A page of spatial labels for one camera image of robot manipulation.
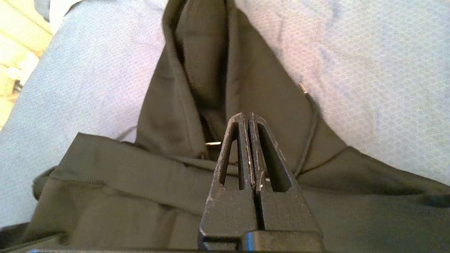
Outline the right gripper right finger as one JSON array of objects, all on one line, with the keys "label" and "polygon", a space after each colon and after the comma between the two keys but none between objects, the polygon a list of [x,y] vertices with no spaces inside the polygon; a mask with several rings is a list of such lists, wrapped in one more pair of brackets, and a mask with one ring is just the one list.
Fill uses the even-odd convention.
[{"label": "right gripper right finger", "polygon": [[246,251],[323,253],[322,231],[268,123],[249,116],[257,226],[246,234]]}]

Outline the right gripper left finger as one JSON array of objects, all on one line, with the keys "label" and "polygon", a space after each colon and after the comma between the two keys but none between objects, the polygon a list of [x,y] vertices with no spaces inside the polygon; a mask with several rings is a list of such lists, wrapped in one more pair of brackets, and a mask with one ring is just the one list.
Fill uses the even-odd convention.
[{"label": "right gripper left finger", "polygon": [[[238,176],[226,186],[233,142],[237,143]],[[198,229],[198,249],[206,252],[244,251],[243,237],[258,227],[254,201],[254,171],[248,126],[243,113],[230,118],[211,188]]]}]

